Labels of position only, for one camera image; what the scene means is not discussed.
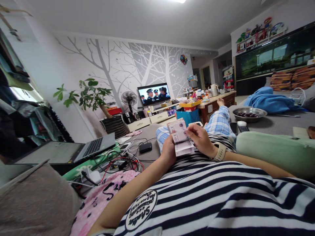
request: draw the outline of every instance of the aquarium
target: aquarium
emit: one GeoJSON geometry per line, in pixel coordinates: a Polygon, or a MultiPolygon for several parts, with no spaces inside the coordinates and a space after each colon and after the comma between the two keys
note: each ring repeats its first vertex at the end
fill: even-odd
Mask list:
{"type": "Polygon", "coordinates": [[[315,25],[292,31],[235,57],[236,80],[307,64],[315,56],[315,25]]]}

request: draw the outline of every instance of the tv screen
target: tv screen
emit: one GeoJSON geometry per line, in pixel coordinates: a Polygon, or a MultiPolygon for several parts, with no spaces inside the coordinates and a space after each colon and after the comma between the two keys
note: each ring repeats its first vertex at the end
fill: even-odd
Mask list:
{"type": "Polygon", "coordinates": [[[138,91],[144,106],[171,99],[167,83],[138,87],[138,91]]]}

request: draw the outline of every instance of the pink blanket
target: pink blanket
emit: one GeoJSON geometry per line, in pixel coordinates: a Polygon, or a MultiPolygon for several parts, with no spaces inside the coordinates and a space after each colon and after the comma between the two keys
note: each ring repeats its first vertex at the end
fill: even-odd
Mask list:
{"type": "Polygon", "coordinates": [[[135,170],[119,171],[96,187],[76,214],[70,236],[86,236],[113,196],[139,173],[135,170]]]}

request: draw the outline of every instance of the blue blanket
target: blue blanket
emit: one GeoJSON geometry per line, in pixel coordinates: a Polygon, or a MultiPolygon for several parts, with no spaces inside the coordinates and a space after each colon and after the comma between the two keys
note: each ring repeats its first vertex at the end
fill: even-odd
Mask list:
{"type": "Polygon", "coordinates": [[[301,108],[298,105],[294,105],[293,99],[287,98],[284,95],[273,94],[271,87],[258,89],[247,98],[244,105],[263,109],[268,113],[282,113],[284,111],[298,110],[301,108]]]}

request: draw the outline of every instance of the yellow box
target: yellow box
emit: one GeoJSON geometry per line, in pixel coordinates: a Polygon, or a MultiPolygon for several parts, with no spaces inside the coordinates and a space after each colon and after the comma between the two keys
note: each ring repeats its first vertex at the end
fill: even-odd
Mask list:
{"type": "Polygon", "coordinates": [[[171,105],[172,105],[172,102],[162,103],[161,104],[162,107],[168,107],[168,106],[171,106],[171,105]]]}
{"type": "Polygon", "coordinates": [[[193,103],[180,103],[179,106],[180,107],[194,107],[194,106],[197,106],[201,103],[202,103],[202,100],[199,100],[199,101],[195,101],[193,103]]]}

